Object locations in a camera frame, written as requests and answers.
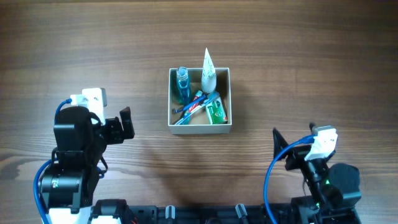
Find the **teal toothpaste tube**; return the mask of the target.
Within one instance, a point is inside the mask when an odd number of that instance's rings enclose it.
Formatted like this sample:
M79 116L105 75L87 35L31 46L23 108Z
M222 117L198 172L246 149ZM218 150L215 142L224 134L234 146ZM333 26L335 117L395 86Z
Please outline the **teal toothpaste tube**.
M195 94L193 101L186 106L183 106L177 110L177 112L183 112L182 117L177 121L177 124L189 124L191 119L191 112L198 106L199 102L205 98L205 95L201 90L198 90Z

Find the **green Dettol soap bar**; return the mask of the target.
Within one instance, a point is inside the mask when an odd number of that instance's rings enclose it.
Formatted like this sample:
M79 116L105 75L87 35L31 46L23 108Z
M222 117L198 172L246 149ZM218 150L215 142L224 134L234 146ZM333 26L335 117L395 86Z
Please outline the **green Dettol soap bar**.
M210 124L225 124L228 122L228 117L220 97L206 105L206 113Z

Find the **blue mouthwash bottle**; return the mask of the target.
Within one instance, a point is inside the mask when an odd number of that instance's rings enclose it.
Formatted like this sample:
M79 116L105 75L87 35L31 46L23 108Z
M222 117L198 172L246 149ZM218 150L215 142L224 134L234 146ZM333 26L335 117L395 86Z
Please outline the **blue mouthwash bottle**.
M180 101L187 105L191 100L190 76L186 67L177 69L177 88L180 95Z

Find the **blue white toothbrush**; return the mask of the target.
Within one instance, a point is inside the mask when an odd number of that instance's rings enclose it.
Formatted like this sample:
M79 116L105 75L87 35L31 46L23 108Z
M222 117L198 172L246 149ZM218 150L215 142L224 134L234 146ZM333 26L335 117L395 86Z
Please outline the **blue white toothbrush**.
M220 94L217 91L209 93L208 95L206 95L206 98L202 100L202 104L198 105L190 114L191 115L195 114L197 111L199 111L200 109L204 108L206 105L217 99L219 96Z

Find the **white lotion tube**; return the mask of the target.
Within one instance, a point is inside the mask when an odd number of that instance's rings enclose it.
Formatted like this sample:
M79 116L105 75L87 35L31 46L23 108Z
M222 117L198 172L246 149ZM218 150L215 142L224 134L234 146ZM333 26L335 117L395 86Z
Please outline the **white lotion tube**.
M201 77L201 89L205 93L211 93L216 88L216 70L208 49L205 49L203 70Z

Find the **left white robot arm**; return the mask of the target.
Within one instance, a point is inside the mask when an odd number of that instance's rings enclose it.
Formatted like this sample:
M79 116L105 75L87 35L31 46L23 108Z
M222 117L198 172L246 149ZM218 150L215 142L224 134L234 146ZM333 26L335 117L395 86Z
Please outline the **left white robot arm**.
M54 222L55 212L62 209L81 217L81 210L92 206L98 181L107 172L98 167L107 146L135 135L130 108L119 114L102 123L82 106L57 110L53 127L57 146L34 179L35 202L44 223Z

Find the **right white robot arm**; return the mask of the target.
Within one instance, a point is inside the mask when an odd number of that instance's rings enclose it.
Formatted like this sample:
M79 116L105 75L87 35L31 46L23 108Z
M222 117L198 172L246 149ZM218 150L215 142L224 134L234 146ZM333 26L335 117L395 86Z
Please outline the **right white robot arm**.
M356 204L361 199L360 172L355 166L328 161L335 155L338 133L333 126L309 125L310 135L289 144L273 129L274 157L264 180L264 215L268 223L360 223ZM298 169L309 195L283 205L270 204L268 183L272 168L285 161L286 170Z

